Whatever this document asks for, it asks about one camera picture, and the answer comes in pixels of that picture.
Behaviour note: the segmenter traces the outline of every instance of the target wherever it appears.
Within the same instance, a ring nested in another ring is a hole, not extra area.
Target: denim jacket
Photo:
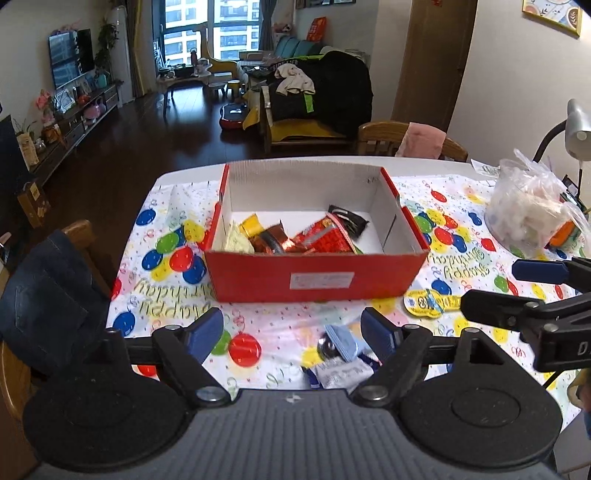
[[[22,362],[53,375],[93,351],[109,299],[60,230],[35,246],[0,299],[0,338]]]

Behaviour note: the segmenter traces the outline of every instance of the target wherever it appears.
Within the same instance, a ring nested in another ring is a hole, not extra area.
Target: pink cloth
[[[410,123],[395,156],[438,159],[445,137],[445,132],[431,125]]]

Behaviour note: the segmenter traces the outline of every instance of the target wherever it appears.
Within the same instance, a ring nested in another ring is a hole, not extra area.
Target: wooden door
[[[413,0],[392,120],[447,131],[462,84],[478,0]]]

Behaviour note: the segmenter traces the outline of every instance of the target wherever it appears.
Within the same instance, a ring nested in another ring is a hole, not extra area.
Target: cardboard box
[[[240,254],[222,247],[232,222],[256,213],[292,237],[329,205],[369,221],[356,254]],[[429,247],[385,169],[329,161],[261,160],[226,165],[205,245],[218,301],[296,302],[398,297]]]

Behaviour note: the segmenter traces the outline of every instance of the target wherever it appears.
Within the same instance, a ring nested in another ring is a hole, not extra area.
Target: television
[[[51,74],[56,89],[95,68],[90,30],[49,37]]]

